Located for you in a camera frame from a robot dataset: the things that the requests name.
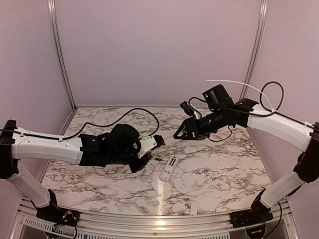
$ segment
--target marble table surface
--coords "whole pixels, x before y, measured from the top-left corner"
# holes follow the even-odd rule
[[[66,135],[79,130],[86,122],[108,124],[130,108],[81,108]],[[152,155],[163,161],[150,160],[147,166],[132,174],[127,165],[85,167],[52,161],[42,184],[52,189],[60,206],[94,212],[129,215],[189,215],[192,202],[198,203],[198,214],[227,212],[247,208],[270,179],[245,128],[237,126],[230,138],[222,142],[182,141],[173,139],[187,115],[178,108],[147,108],[160,120],[157,134],[166,146]],[[142,136],[156,128],[146,112],[136,111],[121,123],[129,123]],[[101,134],[110,129],[87,126],[84,133]],[[224,128],[211,138],[229,135]],[[159,180],[171,155],[180,158],[169,182]]]

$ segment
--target ventilation grille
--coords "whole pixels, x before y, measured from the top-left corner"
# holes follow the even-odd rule
[[[24,220],[24,224],[26,226],[32,227],[39,229],[41,231],[45,231],[48,233],[52,233],[55,235],[63,235],[64,237],[67,238],[72,238],[70,236],[67,236],[63,234],[63,230],[55,229],[52,231],[52,226],[53,224],[50,224],[45,221],[40,221],[37,219],[31,219],[31,218],[26,218]],[[137,239],[136,237],[131,238],[131,237],[114,237],[114,236],[109,236],[109,235],[102,235],[102,234],[95,234],[95,233],[88,233],[88,232],[82,232],[81,229],[78,229],[78,234],[77,234],[77,239]],[[178,239],[230,239],[229,233],[220,233],[220,234],[214,234],[214,235],[207,235],[204,237],[178,237]]]

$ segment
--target purple-tinted wall panel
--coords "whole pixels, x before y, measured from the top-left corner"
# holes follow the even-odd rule
[[[243,81],[260,1],[57,0],[75,101],[177,106],[213,86]],[[237,100],[241,86],[228,85]]]
[[[71,113],[59,70],[47,1],[0,0],[0,127],[59,133]],[[41,160],[25,164],[37,176]],[[0,180],[0,238],[8,238],[21,193]]]
[[[271,0],[264,39],[253,77],[261,88],[276,80],[285,87],[281,112],[308,122],[319,121],[319,2]],[[280,90],[265,91],[274,105]],[[250,131],[273,181],[292,171],[300,152],[266,133]],[[319,235],[319,182],[303,186],[289,198],[301,239]]]

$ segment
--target marble tabletop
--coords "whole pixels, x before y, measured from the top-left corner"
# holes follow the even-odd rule
[[[108,124],[130,108],[81,108],[66,135],[79,130],[86,122]],[[147,166],[132,174],[127,165],[85,167],[52,161],[42,184],[54,191],[58,204],[74,209],[129,215],[189,215],[192,202],[198,203],[198,214],[226,212],[247,208],[270,179],[245,128],[237,126],[230,138],[222,142],[182,141],[174,132],[188,116],[178,108],[146,108],[160,121],[157,134],[165,146],[152,155],[163,161],[150,160]],[[121,123],[135,127],[142,136],[156,128],[146,112],[136,111]],[[110,129],[87,126],[84,133],[101,134]],[[211,138],[229,135],[224,128]],[[180,158],[169,182],[159,180],[171,155]]]

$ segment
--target white cable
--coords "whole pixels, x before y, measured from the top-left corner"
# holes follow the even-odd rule
[[[253,87],[253,86],[251,86],[251,85],[249,85],[249,84],[246,84],[246,83],[243,83],[243,82],[240,82],[240,81],[231,81],[231,80],[206,80],[206,81],[229,82],[229,83],[236,83],[236,84],[240,84],[240,85],[244,85],[244,86],[251,87],[251,88],[253,88],[254,90],[256,90],[256,91],[258,91],[259,93],[261,93],[261,94],[266,98],[266,100],[268,101],[268,103],[269,103],[269,105],[270,105],[271,111],[272,111],[272,112],[275,111],[274,108],[273,108],[273,106],[271,105],[271,103],[270,103],[268,97],[267,97],[261,90],[257,89],[256,87]]]

